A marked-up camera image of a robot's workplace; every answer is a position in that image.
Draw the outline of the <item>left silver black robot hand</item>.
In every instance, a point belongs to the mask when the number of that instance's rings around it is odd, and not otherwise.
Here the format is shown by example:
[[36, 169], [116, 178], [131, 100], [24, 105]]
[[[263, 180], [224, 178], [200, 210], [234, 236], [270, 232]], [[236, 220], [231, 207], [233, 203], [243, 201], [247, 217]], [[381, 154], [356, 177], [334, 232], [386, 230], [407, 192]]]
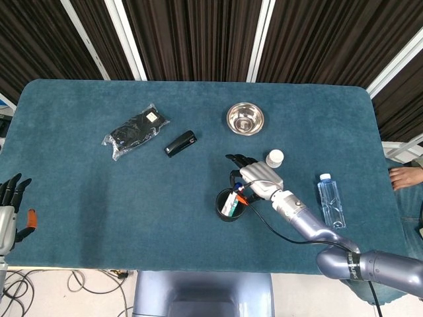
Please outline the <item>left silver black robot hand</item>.
[[18, 231], [17, 216], [20, 210], [23, 193], [32, 179], [20, 181], [21, 173], [1, 184], [1, 262], [11, 252], [16, 243], [22, 242], [32, 234], [38, 226], [37, 214], [34, 209], [28, 210], [27, 224]]

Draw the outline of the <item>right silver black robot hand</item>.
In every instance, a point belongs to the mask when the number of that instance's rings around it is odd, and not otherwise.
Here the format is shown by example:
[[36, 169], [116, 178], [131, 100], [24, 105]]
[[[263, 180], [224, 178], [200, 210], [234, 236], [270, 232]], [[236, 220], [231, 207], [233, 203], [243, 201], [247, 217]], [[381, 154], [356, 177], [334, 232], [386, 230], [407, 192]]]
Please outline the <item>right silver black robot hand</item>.
[[270, 200], [275, 192], [284, 190], [281, 177], [265, 162], [241, 154], [228, 154], [225, 157], [238, 167], [237, 170], [230, 172], [231, 186], [235, 187], [235, 182], [239, 178], [245, 182], [244, 188], [250, 188], [253, 191], [253, 194], [247, 197], [248, 203]]

